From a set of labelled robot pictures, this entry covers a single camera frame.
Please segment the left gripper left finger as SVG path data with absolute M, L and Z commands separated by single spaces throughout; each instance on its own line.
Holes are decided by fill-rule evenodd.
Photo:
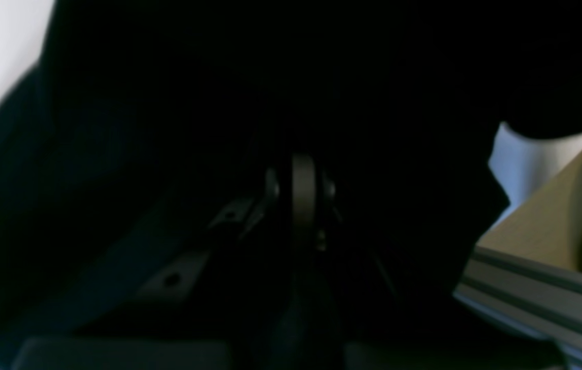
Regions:
M 260 198 L 240 198 L 221 210 L 210 227 L 243 225 L 250 230 L 279 195 L 277 173 L 265 173 Z M 157 272 L 136 293 L 138 308 L 173 308 L 190 297 L 211 256 L 211 247 L 185 251 Z M 228 343 L 220 341 L 159 341 L 98 339 L 91 337 L 40 337 L 28 340 L 14 361 L 14 369 L 231 369 Z

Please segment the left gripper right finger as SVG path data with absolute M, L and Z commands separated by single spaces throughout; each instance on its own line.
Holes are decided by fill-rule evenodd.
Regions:
M 377 249 L 370 225 L 352 215 L 342 187 L 322 173 L 322 259 L 330 284 L 343 301 L 398 304 L 399 295 Z

